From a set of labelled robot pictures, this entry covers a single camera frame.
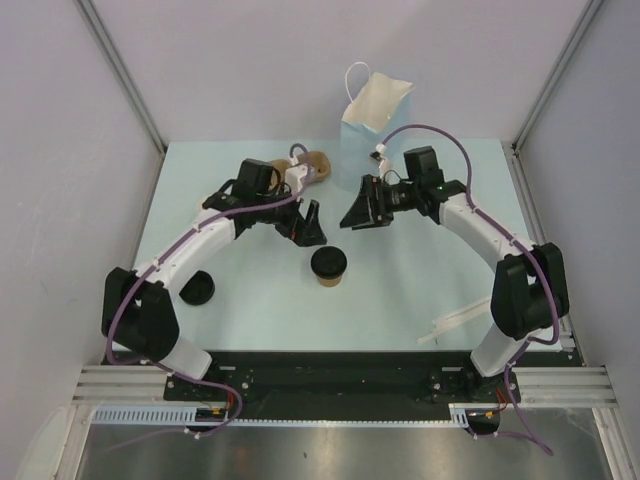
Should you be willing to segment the black plastic cup lid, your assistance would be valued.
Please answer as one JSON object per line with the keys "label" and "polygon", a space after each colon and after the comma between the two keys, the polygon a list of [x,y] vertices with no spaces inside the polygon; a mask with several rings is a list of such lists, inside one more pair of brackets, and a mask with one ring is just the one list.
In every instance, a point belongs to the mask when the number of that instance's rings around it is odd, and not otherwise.
{"label": "black plastic cup lid", "polygon": [[345,253],[335,246],[323,246],[311,256],[310,267],[314,275],[324,280],[341,277],[347,269]]}

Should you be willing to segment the brown paper coffee cup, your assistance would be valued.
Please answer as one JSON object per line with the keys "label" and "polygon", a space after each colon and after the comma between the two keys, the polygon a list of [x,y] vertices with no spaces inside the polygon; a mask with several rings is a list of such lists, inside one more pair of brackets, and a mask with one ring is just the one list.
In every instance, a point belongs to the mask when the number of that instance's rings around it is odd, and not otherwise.
{"label": "brown paper coffee cup", "polygon": [[332,288],[340,284],[343,276],[337,275],[332,277],[320,276],[317,275],[317,281],[320,285],[327,288]]}

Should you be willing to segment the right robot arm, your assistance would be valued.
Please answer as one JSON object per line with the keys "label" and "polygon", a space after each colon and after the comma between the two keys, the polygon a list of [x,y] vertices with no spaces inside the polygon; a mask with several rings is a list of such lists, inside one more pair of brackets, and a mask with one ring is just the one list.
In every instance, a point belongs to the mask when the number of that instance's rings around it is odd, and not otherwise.
{"label": "right robot arm", "polygon": [[390,170],[385,150],[383,144],[376,146],[371,156],[379,172],[362,176],[340,226],[386,227],[395,214],[416,210],[457,235],[486,262],[494,273],[493,324],[470,354],[473,369],[461,376],[463,393],[473,401],[484,401],[497,389],[496,375],[514,364],[538,332],[567,314],[562,253],[553,243],[538,245],[518,237],[473,205],[467,186],[445,179],[432,147],[405,151],[407,175],[395,184],[385,178]]}

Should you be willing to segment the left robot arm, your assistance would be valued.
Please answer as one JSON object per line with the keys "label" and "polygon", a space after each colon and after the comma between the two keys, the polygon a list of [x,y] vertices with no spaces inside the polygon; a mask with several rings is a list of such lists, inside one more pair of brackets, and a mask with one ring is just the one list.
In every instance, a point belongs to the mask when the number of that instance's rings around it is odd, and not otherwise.
{"label": "left robot arm", "polygon": [[236,178],[202,202],[173,244],[132,270],[116,267],[107,275],[101,330],[109,344],[186,376],[185,385],[197,398],[214,397],[221,376],[210,368],[211,355],[181,334],[174,302],[208,302],[215,285],[202,265],[256,224],[273,226],[299,247],[326,244],[318,202],[300,211],[302,193],[316,172],[308,153],[280,162],[243,160]]}

